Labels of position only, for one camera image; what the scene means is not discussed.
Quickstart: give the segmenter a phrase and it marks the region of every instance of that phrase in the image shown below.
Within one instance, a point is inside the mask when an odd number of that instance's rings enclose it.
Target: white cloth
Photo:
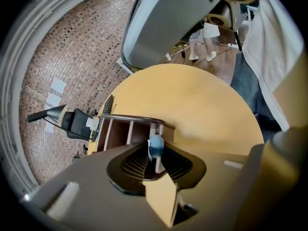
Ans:
[[[202,37],[206,39],[210,39],[213,37],[218,37],[220,35],[219,29],[217,25],[213,25],[210,23],[204,23],[204,27],[202,29]]]
[[[243,54],[259,80],[265,102],[284,131],[289,125],[273,92],[293,68],[303,48],[303,38],[281,2],[260,0],[244,41]]]

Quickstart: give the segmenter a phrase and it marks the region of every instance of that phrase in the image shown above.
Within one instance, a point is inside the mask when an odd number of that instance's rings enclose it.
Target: wooden floor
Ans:
[[[227,45],[228,43],[235,43],[235,36],[234,33],[226,30],[224,28],[219,28],[220,36],[215,37],[213,39],[217,40],[220,44]],[[239,29],[239,38],[240,41],[243,42],[246,34],[248,31],[247,26],[243,26]],[[235,67],[235,60],[236,60],[236,54],[239,52],[238,49],[229,48],[228,46],[222,46],[219,45],[216,41],[212,40],[212,49],[209,49],[209,51],[216,51],[217,57],[212,60],[211,62],[205,61],[206,53],[205,53],[205,46],[204,45],[196,45],[195,46],[195,52],[199,56],[199,59],[196,61],[189,60],[190,55],[190,47],[185,49],[185,63],[186,65],[195,66],[198,68],[201,68],[218,78],[225,81],[227,84],[230,84],[232,81],[233,73],[234,73],[234,67]],[[169,54],[170,56],[178,51],[180,51],[182,47],[173,48]],[[183,64],[184,59],[181,56],[181,53],[177,53],[173,56],[171,56],[171,62],[169,63],[177,63],[177,64]]]

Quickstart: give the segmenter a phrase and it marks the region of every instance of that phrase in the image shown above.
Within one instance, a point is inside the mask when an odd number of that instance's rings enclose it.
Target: person's leg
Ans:
[[[189,40],[189,46],[191,48],[191,54],[189,56],[189,60],[198,60],[199,57],[194,52],[194,47],[196,45],[196,40]]]
[[[206,53],[206,61],[210,62],[216,57],[216,52],[212,50],[212,40],[209,38],[203,38],[205,53]]]
[[[281,130],[264,100],[258,78],[246,62],[242,51],[236,54],[235,70],[230,86],[255,114],[264,142]]]

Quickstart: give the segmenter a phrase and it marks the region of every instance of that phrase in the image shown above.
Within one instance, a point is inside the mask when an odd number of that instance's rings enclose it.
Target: jeans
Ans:
[[[259,81],[246,62],[242,51],[236,55],[231,87],[245,100],[255,114],[264,142],[281,130],[264,100]]]

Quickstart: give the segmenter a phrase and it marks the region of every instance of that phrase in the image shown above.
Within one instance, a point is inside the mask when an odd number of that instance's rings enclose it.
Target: keyboard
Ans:
[[[110,95],[110,97],[105,102],[105,105],[103,108],[103,114],[110,114],[113,101],[114,101],[114,97],[113,95]]]

